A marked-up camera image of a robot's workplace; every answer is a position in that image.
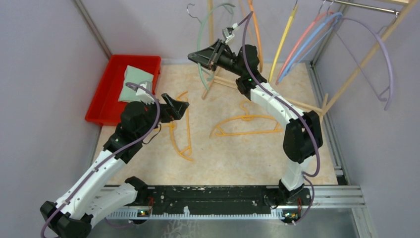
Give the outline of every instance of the red plastic bin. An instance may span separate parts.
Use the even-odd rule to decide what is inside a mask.
[[[102,79],[86,113],[85,120],[98,125],[117,125],[125,102],[118,98],[124,82],[127,66],[133,66],[153,74],[152,93],[155,93],[156,83],[160,75],[159,56],[128,56],[113,55],[106,66]]]

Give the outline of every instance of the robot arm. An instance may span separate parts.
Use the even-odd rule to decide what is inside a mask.
[[[121,113],[121,123],[90,168],[63,196],[55,202],[46,201],[41,206],[42,216],[45,221],[50,220],[48,226],[59,237],[85,238],[111,212],[126,204],[147,199],[147,185],[136,177],[128,178],[118,189],[105,196],[96,196],[106,182],[143,147],[143,142],[139,141],[116,153],[118,150],[144,136],[154,125],[156,116],[162,123],[183,117],[189,106],[187,102],[174,100],[167,94],[162,94],[162,97],[166,104],[159,105],[159,115],[154,103],[128,103]]]
[[[307,168],[309,161],[315,154],[314,146],[309,138],[308,132],[297,115],[291,112],[286,106],[275,100],[275,97],[282,99],[286,104],[293,107],[287,100],[279,95],[267,80],[258,72],[257,66],[260,63],[258,59],[257,48],[251,45],[245,45],[248,65],[261,86],[270,91],[273,96],[268,95],[258,84],[250,77],[245,67],[242,48],[235,55],[229,46],[218,39],[213,45],[203,50],[190,53],[188,59],[200,63],[202,67],[215,71],[218,66],[240,76],[236,79],[236,85],[241,94],[246,96],[250,101],[265,108],[270,115],[285,128],[285,137],[283,141],[283,149],[289,158],[287,162],[286,173],[279,181],[279,191],[267,198],[268,205],[286,204],[296,198],[296,195],[303,189],[302,171]],[[318,115],[314,112],[304,112],[298,108],[294,108],[309,125],[314,135],[318,148],[322,146],[322,135]]]

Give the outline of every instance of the green cloth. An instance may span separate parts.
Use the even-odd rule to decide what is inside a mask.
[[[132,82],[140,84],[141,82],[148,81],[150,82],[149,91],[152,91],[152,84],[153,84],[153,74],[147,73],[139,68],[135,68],[132,66],[127,66],[125,73],[124,73],[124,83],[122,86],[121,94],[119,95],[118,101],[119,102],[133,102],[133,101],[140,101],[139,97],[136,96],[136,91],[133,89],[126,87],[125,83]]]

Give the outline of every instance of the folded towel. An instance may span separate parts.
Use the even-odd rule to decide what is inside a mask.
[[[139,89],[136,92],[133,89],[126,87],[125,83],[127,82],[140,84],[142,87],[152,91],[153,74],[128,65],[124,73],[124,82],[118,98],[119,102],[141,101],[147,103],[150,101],[151,97],[143,90]]]

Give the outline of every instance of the yellow hanger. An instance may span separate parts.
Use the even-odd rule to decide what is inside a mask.
[[[266,115],[250,115],[249,111],[244,107],[245,104],[251,104],[250,101],[242,101],[241,104],[239,105],[241,107],[242,110],[244,110],[245,115],[242,116],[236,116],[236,117],[232,117],[232,118],[228,118],[226,120],[223,120],[221,122],[219,122],[215,127],[213,127],[213,130],[211,130],[210,132],[210,137],[213,134],[213,132],[218,129],[220,133],[214,133],[217,136],[233,136],[233,135],[249,135],[249,134],[261,134],[261,133],[273,133],[273,132],[281,132],[283,131],[283,129],[281,128],[280,124],[276,121],[276,119],[274,117],[271,116],[266,116]],[[271,119],[271,120],[275,120],[277,122],[275,128],[273,130],[258,130],[258,131],[246,131],[246,132],[236,132],[236,133],[226,133],[220,126],[226,122],[232,121],[232,120],[236,120],[236,119],[241,119],[243,121],[252,121],[255,118],[265,118],[265,119]]]
[[[278,57],[280,56],[281,49],[283,48],[283,44],[286,41],[286,37],[289,34],[290,27],[292,26],[293,19],[295,19],[296,11],[298,10],[298,1],[296,0],[295,6],[292,10],[292,13],[289,16],[289,20],[287,21],[286,28],[284,28],[283,36],[281,37],[280,44],[278,45],[276,55],[273,60],[273,65],[271,66],[270,70],[270,77],[268,78],[268,82],[270,83],[273,79],[274,68],[277,64]]]
[[[183,93],[181,93],[177,98],[176,98],[176,100],[181,100],[180,98],[182,97],[182,96],[184,96],[185,94],[187,94],[188,92],[183,92]],[[187,98],[187,96],[185,96],[185,100],[184,100],[185,102],[188,102],[188,98]],[[188,136],[188,146],[187,147],[185,147],[183,150],[180,150],[179,148],[178,148],[178,146],[176,145],[176,141],[175,141],[175,136],[174,136],[174,131],[175,131],[175,129],[176,129],[176,122],[174,122],[174,121],[171,121],[169,124],[164,124],[163,126],[168,126],[169,127],[169,135],[170,135],[170,138],[171,138],[171,141],[172,141],[172,146],[173,146],[173,148],[175,149],[175,151],[176,151],[176,153],[179,155],[179,156],[181,156],[182,158],[184,158],[184,159],[186,159],[186,160],[188,160],[188,161],[194,161],[194,159],[192,159],[192,158],[190,158],[189,156],[191,156],[191,154],[193,153],[193,148],[192,148],[192,146],[191,146],[191,134],[190,134],[190,116],[189,116],[189,113],[188,113],[188,108],[187,108],[187,110],[186,110],[186,112],[185,112],[185,117],[186,117],[186,121],[187,121],[187,136]]]

